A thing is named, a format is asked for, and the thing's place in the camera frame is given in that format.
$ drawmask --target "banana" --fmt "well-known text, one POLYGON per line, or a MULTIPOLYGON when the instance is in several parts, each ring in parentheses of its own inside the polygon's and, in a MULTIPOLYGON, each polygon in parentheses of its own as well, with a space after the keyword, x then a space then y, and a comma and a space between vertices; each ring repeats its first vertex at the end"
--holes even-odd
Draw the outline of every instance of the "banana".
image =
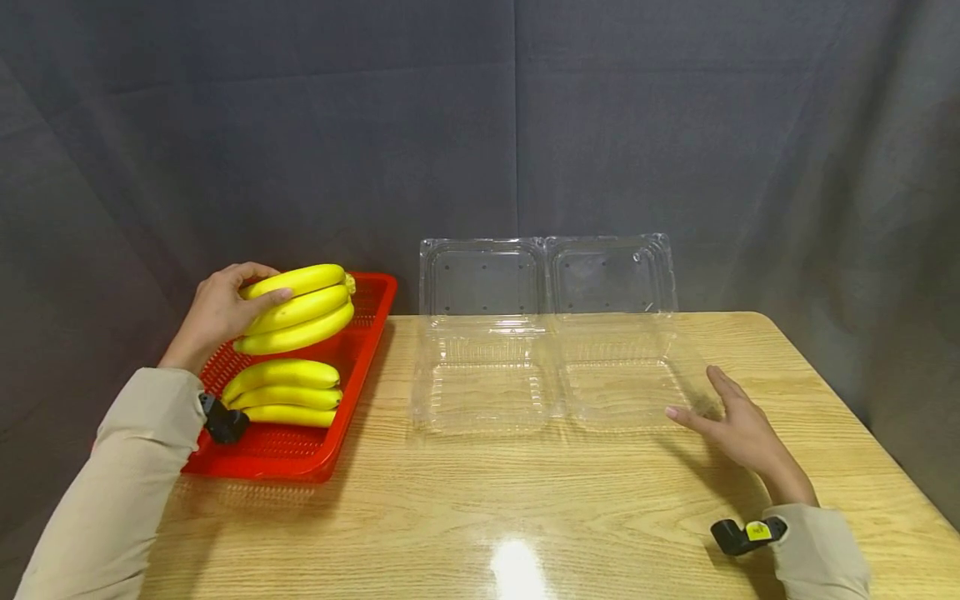
POLYGON ((260 315, 244 335, 256 335, 316 319, 342 306, 350 297, 346 285, 331 285, 275 306, 260 315))
POLYGON ((242 288, 239 294, 240 298, 250 300, 263 296, 267 292, 289 287, 293 288, 294 296, 302 296, 314 290, 343 283, 345 275, 346 272, 340 265, 314 265, 257 281, 242 288))
POLYGON ((302 406, 268 404, 244 409, 253 422, 303 425, 304 427, 329 427, 337 411, 318 411, 302 406))
POLYGON ((340 405, 344 393, 340 390, 315 390, 290 385, 265 385, 244 392, 228 405, 230 410, 242 410, 268 404, 301 406, 317 411, 329 411, 340 405))
POLYGON ((333 337, 353 318, 353 302, 347 302, 321 317, 284 327, 277 331, 258 333, 233 341, 233 349, 241 354, 277 354, 306 348, 333 337))
POLYGON ((325 363, 302 358, 275 358, 240 371, 224 388, 220 398, 229 405, 241 394, 265 385, 324 389, 339 383, 340 374, 325 363))

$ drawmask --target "hand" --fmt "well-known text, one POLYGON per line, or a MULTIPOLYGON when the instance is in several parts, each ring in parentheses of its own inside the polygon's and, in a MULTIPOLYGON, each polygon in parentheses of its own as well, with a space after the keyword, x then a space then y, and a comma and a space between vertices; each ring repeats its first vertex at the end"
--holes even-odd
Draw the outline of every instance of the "hand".
POLYGON ((777 437, 763 410, 719 367, 708 367, 707 377, 727 409, 722 420, 710 420, 674 406, 666 409, 666 416, 696 431, 740 466, 759 475, 774 504, 820 506, 810 479, 777 437))
POLYGON ((180 331, 157 366, 184 369, 199 375, 223 342, 241 335, 262 312, 293 296, 290 288, 274 290, 253 300, 243 300, 237 294, 245 280, 274 275, 279 275, 279 271, 245 262, 230 265, 201 281, 180 331))

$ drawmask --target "red basket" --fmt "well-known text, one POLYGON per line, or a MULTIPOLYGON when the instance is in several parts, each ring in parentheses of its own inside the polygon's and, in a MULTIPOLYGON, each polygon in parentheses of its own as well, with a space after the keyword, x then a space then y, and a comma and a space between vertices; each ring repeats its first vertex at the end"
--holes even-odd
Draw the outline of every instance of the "red basket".
POLYGON ((236 374, 253 363, 296 357, 332 365, 340 372, 344 398, 329 429, 251 423, 237 444, 215 444, 203 431, 200 448, 190 456, 184 473, 313 482, 330 478, 396 295, 396 279, 389 275, 354 273, 353 276, 357 282, 353 296, 356 312, 350 324, 337 335, 307 348, 269 356, 238 354, 227 343, 210 358, 200 374, 204 388, 219 396, 236 374))

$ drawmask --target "plastic clamshell container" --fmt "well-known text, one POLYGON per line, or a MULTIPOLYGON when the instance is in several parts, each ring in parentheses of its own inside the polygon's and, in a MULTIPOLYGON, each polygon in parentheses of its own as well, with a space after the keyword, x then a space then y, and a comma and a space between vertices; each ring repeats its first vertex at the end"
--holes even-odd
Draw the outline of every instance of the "plastic clamshell container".
POLYGON ((392 276, 352 275, 357 284, 355 312, 350 324, 337 335, 307 348, 266 356, 239 354, 227 343, 210 358, 200 375, 204 388, 219 396, 236 374, 254 363, 284 357, 325 362, 340 373, 344 392, 330 427, 251 423, 237 444, 215 444, 203 431, 199 449, 190 456, 184 473, 312 482, 330 478, 396 295, 396 279, 392 276))
POLYGON ((672 427, 714 410, 706 364, 675 329, 665 235, 424 240, 415 426, 523 432, 672 427))

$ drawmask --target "jacket sleeve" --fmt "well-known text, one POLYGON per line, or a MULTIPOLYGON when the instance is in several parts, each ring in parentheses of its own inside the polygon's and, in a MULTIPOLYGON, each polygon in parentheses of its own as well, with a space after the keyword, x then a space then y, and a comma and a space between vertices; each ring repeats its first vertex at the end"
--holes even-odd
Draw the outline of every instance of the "jacket sleeve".
POLYGON ((204 424, 200 380, 140 369, 47 522, 16 598, 136 598, 170 491, 204 424))
POLYGON ((837 511, 786 504, 763 512, 786 523, 771 544, 777 579, 789 600, 864 600, 870 597, 870 568, 847 521, 837 511))

